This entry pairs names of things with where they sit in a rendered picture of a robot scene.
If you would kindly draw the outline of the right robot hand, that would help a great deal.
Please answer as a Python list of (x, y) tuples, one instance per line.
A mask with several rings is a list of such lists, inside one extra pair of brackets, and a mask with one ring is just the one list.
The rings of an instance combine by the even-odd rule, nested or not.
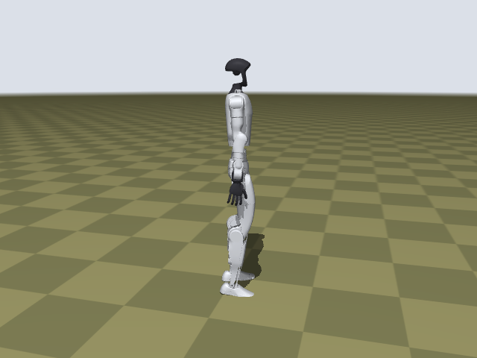
[(234, 175), (234, 171), (232, 172), (232, 180), (231, 180), (233, 182), (233, 184), (230, 187), (230, 194), (229, 194), (229, 198), (228, 198), (227, 203), (230, 202), (231, 196), (233, 194), (231, 205), (233, 205), (234, 200), (235, 200), (235, 195), (236, 195), (235, 206), (237, 206), (237, 204), (239, 202), (239, 197), (240, 197), (240, 204), (239, 205), (241, 205), (242, 204), (242, 194), (244, 193), (244, 198), (247, 199), (247, 193), (244, 190), (244, 186), (241, 184), (241, 182), (243, 181), (243, 172), (242, 172), (241, 180), (233, 179), (233, 175)]

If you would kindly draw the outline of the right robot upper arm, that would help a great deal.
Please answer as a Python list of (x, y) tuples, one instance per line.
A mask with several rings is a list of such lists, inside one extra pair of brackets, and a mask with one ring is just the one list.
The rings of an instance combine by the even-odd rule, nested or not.
[[(232, 126), (232, 137), (233, 142), (236, 138), (237, 134), (243, 134), (241, 129), (244, 124), (244, 99), (241, 96), (233, 96), (229, 99), (229, 109), (231, 114), (231, 126)], [(246, 143), (248, 141), (247, 135), (246, 136)]]

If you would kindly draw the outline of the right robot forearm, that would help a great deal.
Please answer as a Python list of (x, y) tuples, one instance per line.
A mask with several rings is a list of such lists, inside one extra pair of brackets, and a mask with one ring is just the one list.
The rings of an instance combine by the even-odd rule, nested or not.
[(244, 160), (244, 153), (245, 148), (244, 145), (246, 143), (246, 136), (244, 134), (237, 134), (236, 138), (233, 143), (233, 179), (241, 180), (242, 177), (242, 169), (244, 168), (243, 160)]

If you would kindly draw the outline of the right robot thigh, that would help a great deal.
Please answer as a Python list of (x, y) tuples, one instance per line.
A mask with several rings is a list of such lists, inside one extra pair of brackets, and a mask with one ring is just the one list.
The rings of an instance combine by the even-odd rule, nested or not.
[[(231, 175), (231, 180), (232, 180), (232, 175)], [(240, 197), (238, 197), (237, 213), (238, 213), (238, 219), (240, 221), (240, 225), (233, 226), (229, 229), (229, 232), (228, 232), (229, 240), (230, 240), (229, 238), (230, 232), (235, 229), (240, 230), (245, 239), (253, 222), (256, 201), (255, 201), (253, 183), (249, 174), (246, 174), (246, 173), (243, 174), (243, 181), (241, 182), (241, 184), (244, 186), (244, 190), (247, 193), (247, 199), (244, 198), (244, 193), (243, 193), (242, 204), (239, 205)]]

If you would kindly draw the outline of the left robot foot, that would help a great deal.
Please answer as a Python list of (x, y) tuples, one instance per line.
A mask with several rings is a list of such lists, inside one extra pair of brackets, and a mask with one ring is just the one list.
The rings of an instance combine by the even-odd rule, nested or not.
[[(240, 271), (239, 279), (238, 280), (252, 280), (255, 278), (255, 274), (247, 273), (244, 271)], [(222, 280), (227, 282), (230, 281), (230, 270), (225, 271), (222, 275)], [(237, 280), (237, 278), (236, 278)]]

